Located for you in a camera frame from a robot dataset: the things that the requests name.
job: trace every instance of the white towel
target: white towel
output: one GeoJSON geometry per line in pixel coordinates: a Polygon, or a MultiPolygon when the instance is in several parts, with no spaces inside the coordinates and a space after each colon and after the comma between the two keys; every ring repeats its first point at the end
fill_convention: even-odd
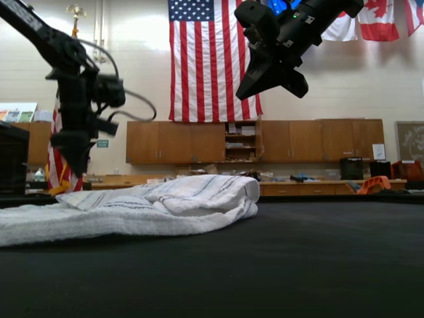
{"type": "Polygon", "coordinates": [[[111,233],[206,233],[255,215],[259,183],[245,177],[194,176],[57,199],[58,204],[44,207],[0,209],[0,246],[111,233]]]}

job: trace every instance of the wall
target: wall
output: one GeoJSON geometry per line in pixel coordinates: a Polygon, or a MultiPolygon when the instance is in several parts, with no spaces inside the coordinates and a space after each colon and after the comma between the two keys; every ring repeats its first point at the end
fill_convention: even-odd
{"type": "MultiPolygon", "coordinates": [[[[54,27],[72,29],[65,0],[32,0],[36,11],[54,27]]],[[[383,118],[389,160],[397,160],[395,121],[424,120],[424,28],[407,37],[403,1],[396,1],[401,39],[391,43],[324,42],[303,57],[300,71],[310,92],[298,99],[282,88],[262,94],[264,119],[317,119],[339,117],[383,118]]],[[[79,1],[89,16],[81,20],[80,37],[93,40],[95,0],[79,1]]],[[[158,120],[166,120],[170,107],[170,49],[166,0],[107,0],[107,47],[114,55],[128,89],[149,98],[158,108],[158,120]]],[[[0,102],[37,101],[40,109],[52,109],[56,85],[44,81],[49,66],[37,51],[10,26],[0,21],[0,102]]],[[[110,65],[102,66],[111,72],[110,65]]],[[[129,99],[125,110],[148,117],[147,107],[129,99]]],[[[90,172],[110,174],[167,173],[171,166],[132,167],[125,164],[127,121],[109,149],[94,149],[90,172]]],[[[270,166],[281,170],[315,171],[318,166],[270,166]]]]}

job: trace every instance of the blue flag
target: blue flag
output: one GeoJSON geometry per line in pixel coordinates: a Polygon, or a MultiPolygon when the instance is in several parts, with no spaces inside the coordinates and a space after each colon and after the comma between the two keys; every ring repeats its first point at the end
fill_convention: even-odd
{"type": "MultiPolygon", "coordinates": [[[[291,8],[296,8],[301,0],[295,0],[291,4],[291,8]]],[[[268,0],[268,6],[273,10],[275,15],[280,15],[284,10],[287,9],[287,5],[282,0],[268,0]]]]}

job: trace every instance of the red container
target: red container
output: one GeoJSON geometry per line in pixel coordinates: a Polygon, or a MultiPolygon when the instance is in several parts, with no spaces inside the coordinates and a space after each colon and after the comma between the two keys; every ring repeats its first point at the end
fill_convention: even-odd
{"type": "Polygon", "coordinates": [[[424,173],[420,161],[399,161],[392,164],[393,179],[423,181],[424,173]]]}

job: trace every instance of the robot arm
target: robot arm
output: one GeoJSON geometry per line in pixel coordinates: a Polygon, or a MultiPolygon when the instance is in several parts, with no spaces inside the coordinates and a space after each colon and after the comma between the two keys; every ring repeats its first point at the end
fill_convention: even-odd
{"type": "Polygon", "coordinates": [[[242,2],[235,15],[245,28],[251,59],[237,97],[245,99],[280,85],[302,98],[308,84],[294,70],[302,64],[301,56],[312,44],[322,43],[321,34],[343,11],[355,17],[363,6],[364,0],[303,0],[296,9],[275,17],[259,2],[242,2]]]}
{"type": "Polygon", "coordinates": [[[78,40],[49,27],[21,0],[0,0],[0,17],[29,39],[53,67],[46,79],[58,81],[63,129],[52,136],[51,143],[72,171],[82,176],[94,145],[91,140],[98,138],[99,131],[117,132],[118,125],[99,116],[108,106],[125,104],[123,82],[117,76],[99,75],[78,40]],[[92,101],[98,105],[96,113],[91,110],[92,101]]]}

